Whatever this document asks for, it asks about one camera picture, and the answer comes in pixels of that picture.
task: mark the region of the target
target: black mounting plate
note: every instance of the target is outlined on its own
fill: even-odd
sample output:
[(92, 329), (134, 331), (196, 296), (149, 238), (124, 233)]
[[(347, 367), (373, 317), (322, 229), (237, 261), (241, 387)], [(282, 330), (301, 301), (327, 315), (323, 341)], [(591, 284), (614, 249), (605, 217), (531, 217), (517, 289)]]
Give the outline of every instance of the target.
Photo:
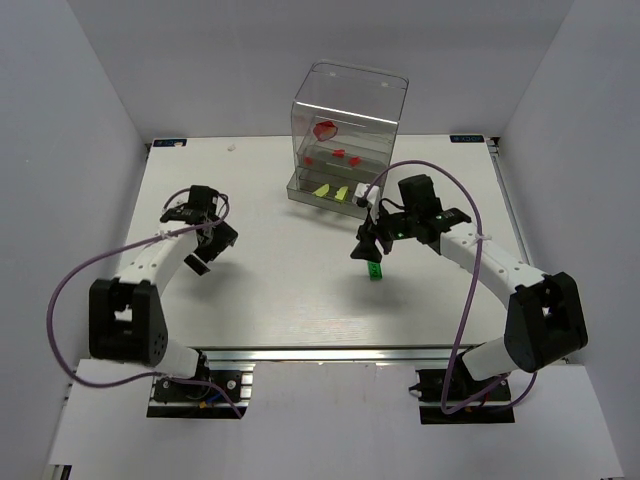
[[(242, 371), (240, 370), (211, 370), (211, 381), (221, 387), (232, 402), (240, 401), (242, 389)], [(233, 389), (228, 388), (229, 381), (235, 382)], [(193, 403), (215, 395), (213, 389), (207, 391), (207, 387), (194, 389), (193, 386), (172, 382), (169, 379), (159, 379), (155, 382), (153, 400), (161, 403)]]

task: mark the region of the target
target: acrylic box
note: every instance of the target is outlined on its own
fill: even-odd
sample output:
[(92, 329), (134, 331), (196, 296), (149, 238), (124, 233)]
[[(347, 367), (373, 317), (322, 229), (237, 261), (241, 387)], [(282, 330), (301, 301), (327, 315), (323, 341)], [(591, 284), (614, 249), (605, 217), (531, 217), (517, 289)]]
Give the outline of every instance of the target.
[(315, 63), (291, 109), (289, 199), (364, 218), (353, 193), (389, 166), (408, 86), (383, 70)]

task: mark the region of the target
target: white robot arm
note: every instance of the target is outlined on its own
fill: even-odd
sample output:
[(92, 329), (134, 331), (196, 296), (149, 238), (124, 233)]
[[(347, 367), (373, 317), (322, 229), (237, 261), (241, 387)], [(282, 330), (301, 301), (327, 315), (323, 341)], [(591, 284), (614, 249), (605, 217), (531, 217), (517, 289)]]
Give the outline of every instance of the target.
[(178, 378), (197, 377), (200, 354), (169, 338), (160, 296), (182, 262), (198, 275), (232, 246), (237, 232), (221, 222), (215, 227), (168, 235), (185, 227), (213, 223), (218, 192), (192, 186), (186, 203), (164, 212), (147, 246), (110, 280), (96, 280), (89, 291), (89, 350), (94, 358), (134, 362)]
[[(469, 216), (457, 208), (443, 210), (426, 175), (406, 178), (398, 186), (404, 203), (398, 213), (384, 208), (377, 191), (366, 200), (363, 195), (356, 199), (376, 215), (370, 214), (358, 229), (351, 258), (380, 263), (376, 244), (388, 254), (394, 241), (416, 238), (473, 273), (479, 237)], [(504, 336), (458, 355), (456, 368), (465, 370), (464, 376), (481, 381), (516, 369), (533, 373), (587, 344), (578, 288), (569, 275), (548, 275), (526, 265), (489, 238), (483, 238), (482, 247), (478, 280), (505, 306), (507, 321)]]

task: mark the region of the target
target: white table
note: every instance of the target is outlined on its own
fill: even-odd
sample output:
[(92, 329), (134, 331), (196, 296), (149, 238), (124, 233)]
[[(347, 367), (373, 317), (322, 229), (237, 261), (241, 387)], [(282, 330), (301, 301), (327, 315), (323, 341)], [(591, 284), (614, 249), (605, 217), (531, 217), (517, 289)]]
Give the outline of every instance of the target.
[[(232, 143), (236, 149), (229, 152)], [(395, 159), (407, 158), (456, 175), (479, 204), (487, 233), (517, 254), (484, 144), (400, 137)], [(162, 302), (178, 341), (249, 347), (238, 356), (212, 352), (218, 359), (257, 362), (246, 417), (148, 419), (150, 379), (106, 391), (74, 385), (51, 464), (73, 465), (71, 480), (582, 480), (622, 474), (583, 367), (544, 369), (515, 424), (426, 426), (407, 392), (416, 381), (411, 351), (305, 350), (450, 345), (470, 278), (408, 241), (384, 259), (384, 279), (371, 282), (366, 265), (349, 259), (359, 221), (287, 200), (292, 169), (289, 138), (189, 139), (186, 147), (154, 148), (129, 232), (129, 242), (152, 235), (165, 199), (185, 186), (205, 184), (229, 194), (228, 221), (240, 234), (236, 246), (204, 277), (182, 267)], [(396, 182), (423, 171), (434, 177), (445, 208), (469, 210), (448, 180), (421, 168), (394, 171), (387, 196), (397, 200)], [(501, 335), (502, 305), (484, 288), (474, 305), (465, 341)], [(289, 359), (324, 355), (342, 363), (260, 362), (284, 358), (276, 350), (250, 349), (260, 346), (297, 347)], [(443, 349), (438, 355), (446, 358)], [(358, 358), (380, 364), (353, 364)], [(140, 369), (83, 360), (78, 374), (108, 381)], [(514, 395), (528, 378), (512, 375)]]
[[(428, 160), (458, 177), (478, 203), (485, 231), (518, 254), (485, 144), (401, 136), (393, 161), (404, 159)], [(192, 184), (229, 195), (228, 222), (239, 233), (210, 273), (198, 277), (183, 266), (169, 283), (162, 304), (170, 335), (198, 347), (450, 345), (469, 274), (408, 240), (384, 258), (383, 280), (370, 281), (366, 263), (349, 258), (361, 222), (288, 200), (292, 172), (289, 137), (188, 139), (184, 147), (151, 149), (128, 242), (154, 234), (164, 201)], [(393, 170), (385, 195), (399, 200), (398, 180), (419, 173), (433, 177), (445, 208), (471, 213), (448, 179), (424, 167)], [(505, 316), (479, 288), (464, 342), (502, 335)]]
[[(108, 381), (140, 367), (83, 360)], [(510, 379), (521, 392), (529, 376)], [(420, 425), (412, 365), (259, 364), (245, 418), (146, 418), (151, 380), (74, 385), (51, 464), (71, 480), (597, 480), (622, 475), (584, 367), (550, 366), (506, 425)]]

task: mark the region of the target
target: red object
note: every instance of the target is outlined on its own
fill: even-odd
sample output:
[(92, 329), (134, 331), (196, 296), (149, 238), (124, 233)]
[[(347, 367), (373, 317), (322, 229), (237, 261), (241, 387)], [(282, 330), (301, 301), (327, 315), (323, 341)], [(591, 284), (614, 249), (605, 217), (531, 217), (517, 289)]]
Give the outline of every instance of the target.
[(338, 134), (338, 127), (336, 127), (335, 124), (330, 120), (327, 120), (326, 122), (316, 123), (316, 126), (313, 127), (313, 134), (319, 142), (324, 142), (335, 137)]

